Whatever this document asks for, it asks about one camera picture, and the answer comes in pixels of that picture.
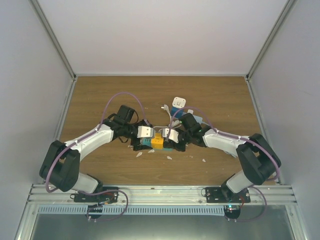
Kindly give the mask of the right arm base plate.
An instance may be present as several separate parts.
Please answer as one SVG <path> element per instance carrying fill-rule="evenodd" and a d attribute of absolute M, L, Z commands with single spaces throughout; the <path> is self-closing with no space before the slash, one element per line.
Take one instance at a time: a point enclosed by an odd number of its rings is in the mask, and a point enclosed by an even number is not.
<path fill-rule="evenodd" d="M 207 203 L 245 204 L 251 202 L 247 188 L 238 193 L 233 193 L 227 187 L 207 186 L 201 190 L 200 194 L 206 198 Z"/>

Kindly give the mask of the yellow cube socket adapter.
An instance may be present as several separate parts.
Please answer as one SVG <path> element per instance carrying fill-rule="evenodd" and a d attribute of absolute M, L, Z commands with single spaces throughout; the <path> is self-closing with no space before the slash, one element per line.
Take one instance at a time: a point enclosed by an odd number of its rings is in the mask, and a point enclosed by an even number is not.
<path fill-rule="evenodd" d="M 159 132 L 155 133 L 154 138 L 150 141 L 151 147 L 156 150 L 162 150 L 164 148 L 164 138 Z"/>

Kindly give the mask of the teal power strip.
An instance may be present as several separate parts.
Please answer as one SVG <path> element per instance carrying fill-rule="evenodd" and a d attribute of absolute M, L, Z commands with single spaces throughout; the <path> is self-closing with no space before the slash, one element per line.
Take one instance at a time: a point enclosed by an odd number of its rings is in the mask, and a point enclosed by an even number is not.
<path fill-rule="evenodd" d="M 164 147 L 163 138 L 143 138 L 142 144 L 151 147 L 155 151 L 166 151 L 171 152 L 173 149 Z"/>

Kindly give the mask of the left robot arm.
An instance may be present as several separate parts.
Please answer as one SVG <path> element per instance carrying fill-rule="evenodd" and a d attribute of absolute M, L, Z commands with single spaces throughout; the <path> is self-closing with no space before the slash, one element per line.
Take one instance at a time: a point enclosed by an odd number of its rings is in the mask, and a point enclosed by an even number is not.
<path fill-rule="evenodd" d="M 103 197 L 101 183 L 89 174 L 80 173 L 80 163 L 90 153 L 116 139 L 130 140 L 135 151 L 146 149 L 142 141 L 152 139 L 155 129 L 145 119 L 131 122 L 134 114 L 133 108 L 121 105 L 117 113 L 82 136 L 66 142 L 55 140 L 48 148 L 39 176 L 62 192 L 85 192 L 90 201 L 98 202 Z"/>

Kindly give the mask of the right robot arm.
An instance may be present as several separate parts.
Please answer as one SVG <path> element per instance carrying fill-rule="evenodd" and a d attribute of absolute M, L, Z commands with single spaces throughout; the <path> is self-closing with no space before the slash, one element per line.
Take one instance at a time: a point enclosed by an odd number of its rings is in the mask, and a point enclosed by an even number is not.
<path fill-rule="evenodd" d="M 184 152 L 186 145 L 193 144 L 218 149 L 238 158 L 242 170 L 220 186 L 221 196 L 226 202 L 234 202 L 244 189 L 262 185 L 273 174 L 274 179 L 279 176 L 281 160 L 261 134 L 241 136 L 202 126 L 190 113 L 182 115 L 178 121 L 182 128 L 166 127 L 161 131 L 164 147 Z"/>

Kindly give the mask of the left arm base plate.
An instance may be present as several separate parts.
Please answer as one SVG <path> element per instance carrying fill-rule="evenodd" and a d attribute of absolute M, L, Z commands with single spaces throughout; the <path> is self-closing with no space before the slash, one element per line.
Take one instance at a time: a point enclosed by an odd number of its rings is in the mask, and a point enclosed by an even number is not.
<path fill-rule="evenodd" d="M 112 204 L 118 201 L 118 190 L 116 186 L 102 186 L 92 194 L 81 192 L 72 193 L 70 199 L 75 203 L 107 203 Z"/>

